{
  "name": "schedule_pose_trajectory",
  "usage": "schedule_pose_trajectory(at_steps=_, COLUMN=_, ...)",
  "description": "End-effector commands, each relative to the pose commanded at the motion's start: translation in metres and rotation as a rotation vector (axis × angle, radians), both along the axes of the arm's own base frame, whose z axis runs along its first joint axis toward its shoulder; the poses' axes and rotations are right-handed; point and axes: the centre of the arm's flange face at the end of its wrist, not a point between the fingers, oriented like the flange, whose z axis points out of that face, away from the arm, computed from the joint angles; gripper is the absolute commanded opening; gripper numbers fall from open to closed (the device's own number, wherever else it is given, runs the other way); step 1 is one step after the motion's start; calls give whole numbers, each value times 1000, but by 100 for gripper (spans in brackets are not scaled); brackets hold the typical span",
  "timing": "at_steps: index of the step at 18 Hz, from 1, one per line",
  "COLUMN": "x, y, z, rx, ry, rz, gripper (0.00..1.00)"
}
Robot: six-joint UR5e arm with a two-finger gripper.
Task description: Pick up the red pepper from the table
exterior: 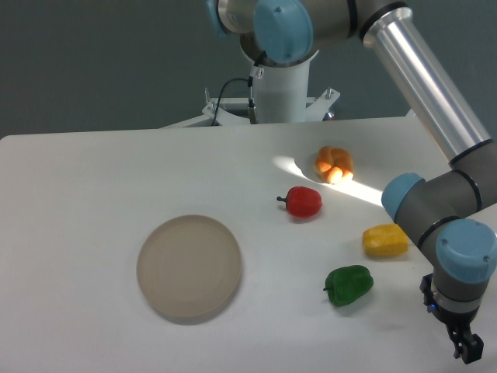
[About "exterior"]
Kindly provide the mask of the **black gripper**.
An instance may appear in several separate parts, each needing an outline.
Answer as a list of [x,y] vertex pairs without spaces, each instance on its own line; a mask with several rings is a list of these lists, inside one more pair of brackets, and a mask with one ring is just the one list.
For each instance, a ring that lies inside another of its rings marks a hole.
[[470,284],[447,274],[432,273],[422,277],[419,288],[427,312],[446,325],[454,358],[465,364],[480,360],[484,342],[471,332],[471,323],[481,306],[486,282]]

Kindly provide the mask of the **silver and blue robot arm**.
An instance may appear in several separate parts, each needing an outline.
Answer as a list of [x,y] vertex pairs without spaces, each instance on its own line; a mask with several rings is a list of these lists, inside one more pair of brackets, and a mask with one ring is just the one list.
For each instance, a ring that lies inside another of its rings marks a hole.
[[357,37],[373,50],[446,157],[450,171],[433,180],[393,179],[381,202],[433,265],[420,284],[428,312],[447,328],[454,355],[482,356],[471,332],[496,268],[496,236],[472,215],[496,202],[496,144],[412,23],[403,1],[208,1],[216,32],[238,34],[252,60],[248,118],[305,121],[307,80],[276,76],[304,67],[316,52]]

